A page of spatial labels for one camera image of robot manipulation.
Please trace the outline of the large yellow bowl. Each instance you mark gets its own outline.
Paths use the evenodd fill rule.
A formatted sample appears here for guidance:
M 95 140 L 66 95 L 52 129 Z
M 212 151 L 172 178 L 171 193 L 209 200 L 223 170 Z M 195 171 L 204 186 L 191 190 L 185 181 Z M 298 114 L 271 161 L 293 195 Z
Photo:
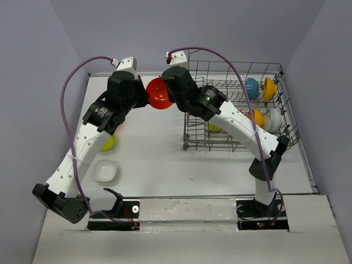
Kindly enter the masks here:
M 278 88 L 274 81 L 270 78 L 266 78 L 263 86 L 263 101 L 269 102 L 272 98 L 274 98 L 277 90 Z

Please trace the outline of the green bowl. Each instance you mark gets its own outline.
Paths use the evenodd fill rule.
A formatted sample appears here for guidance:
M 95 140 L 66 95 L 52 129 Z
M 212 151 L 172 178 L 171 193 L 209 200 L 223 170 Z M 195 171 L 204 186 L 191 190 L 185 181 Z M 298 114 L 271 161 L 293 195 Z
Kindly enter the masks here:
M 112 148 L 114 148 L 116 143 L 116 135 L 112 135 L 105 143 L 104 145 L 101 147 L 101 151 L 109 151 Z
M 217 133 L 217 132 L 220 132 L 220 131 L 221 131 L 221 128 L 220 128 L 220 127 L 218 127 L 218 126 L 216 126 L 216 125 L 214 125 L 214 124 L 211 124 L 211 123 L 208 124 L 208 129 L 209 129 L 209 131 L 210 131 L 211 133 Z

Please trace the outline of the small yellow bowl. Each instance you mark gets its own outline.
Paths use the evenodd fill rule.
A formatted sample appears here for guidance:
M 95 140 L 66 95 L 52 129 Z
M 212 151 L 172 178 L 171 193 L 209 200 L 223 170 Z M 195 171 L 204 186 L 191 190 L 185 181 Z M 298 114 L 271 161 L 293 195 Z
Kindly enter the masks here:
M 247 117 L 249 119 L 252 119 L 252 116 L 254 118 L 254 121 L 256 125 L 258 125 L 260 128 L 263 128 L 266 123 L 266 118 L 265 116 L 257 109 L 253 109 L 252 112 L 247 114 Z

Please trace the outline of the blue bowl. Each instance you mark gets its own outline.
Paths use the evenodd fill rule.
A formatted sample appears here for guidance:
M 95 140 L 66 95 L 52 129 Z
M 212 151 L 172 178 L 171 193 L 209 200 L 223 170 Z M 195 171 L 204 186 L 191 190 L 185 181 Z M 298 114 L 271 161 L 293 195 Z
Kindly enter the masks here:
M 254 78 L 247 78 L 245 82 L 247 95 L 250 101 L 255 100 L 259 95 L 259 84 Z

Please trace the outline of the white round bowl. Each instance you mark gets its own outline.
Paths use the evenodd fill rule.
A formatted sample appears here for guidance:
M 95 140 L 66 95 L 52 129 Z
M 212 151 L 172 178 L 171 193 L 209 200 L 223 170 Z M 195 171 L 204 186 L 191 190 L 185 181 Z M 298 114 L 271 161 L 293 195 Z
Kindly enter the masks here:
M 265 118 L 263 129 L 269 133 L 276 132 L 283 124 L 283 116 L 280 111 L 275 108 L 266 108 L 263 116 Z

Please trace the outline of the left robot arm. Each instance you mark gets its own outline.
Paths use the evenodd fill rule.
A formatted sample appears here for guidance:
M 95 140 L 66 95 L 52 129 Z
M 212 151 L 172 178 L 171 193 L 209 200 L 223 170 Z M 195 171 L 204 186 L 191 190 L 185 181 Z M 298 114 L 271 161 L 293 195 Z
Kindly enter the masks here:
M 89 198 L 77 186 L 101 147 L 115 133 L 133 108 L 149 103 L 141 78 L 134 69 L 117 69 L 107 81 L 107 89 L 84 114 L 77 136 L 57 170 L 43 184 L 36 184 L 33 195 L 47 209 L 78 223 L 88 212 Z

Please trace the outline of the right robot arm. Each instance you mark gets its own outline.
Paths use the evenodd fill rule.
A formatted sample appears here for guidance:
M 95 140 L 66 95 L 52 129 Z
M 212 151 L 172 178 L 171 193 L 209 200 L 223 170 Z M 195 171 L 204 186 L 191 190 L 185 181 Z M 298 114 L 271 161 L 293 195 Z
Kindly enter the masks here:
M 277 137 L 260 128 L 239 111 L 219 89 L 211 85 L 198 87 L 189 71 L 173 66 L 161 75 L 169 98 L 181 112 L 210 122 L 237 139 L 254 155 L 249 173 L 255 178 L 254 211 L 265 216 L 273 210 L 279 191 L 275 172 L 286 151 L 289 139 Z

